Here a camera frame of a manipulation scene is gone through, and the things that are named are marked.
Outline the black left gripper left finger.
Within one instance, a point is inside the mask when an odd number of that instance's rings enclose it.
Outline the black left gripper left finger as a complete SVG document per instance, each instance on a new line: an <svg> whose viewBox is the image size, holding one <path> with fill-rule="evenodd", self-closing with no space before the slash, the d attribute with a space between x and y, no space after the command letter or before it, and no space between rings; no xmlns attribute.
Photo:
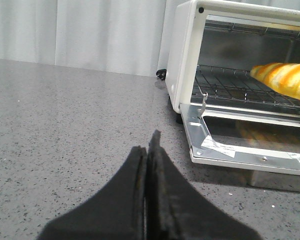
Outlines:
<svg viewBox="0 0 300 240"><path fill-rule="evenodd" d="M143 240L147 152L134 146L94 196L50 221L40 240Z"/></svg>

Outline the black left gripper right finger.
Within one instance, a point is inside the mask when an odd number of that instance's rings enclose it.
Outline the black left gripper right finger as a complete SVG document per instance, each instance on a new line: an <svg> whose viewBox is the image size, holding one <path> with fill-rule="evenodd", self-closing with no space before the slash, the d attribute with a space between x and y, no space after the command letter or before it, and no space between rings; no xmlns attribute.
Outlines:
<svg viewBox="0 0 300 240"><path fill-rule="evenodd" d="M149 142L146 200L148 240L260 240L259 233L205 199L160 145Z"/></svg>

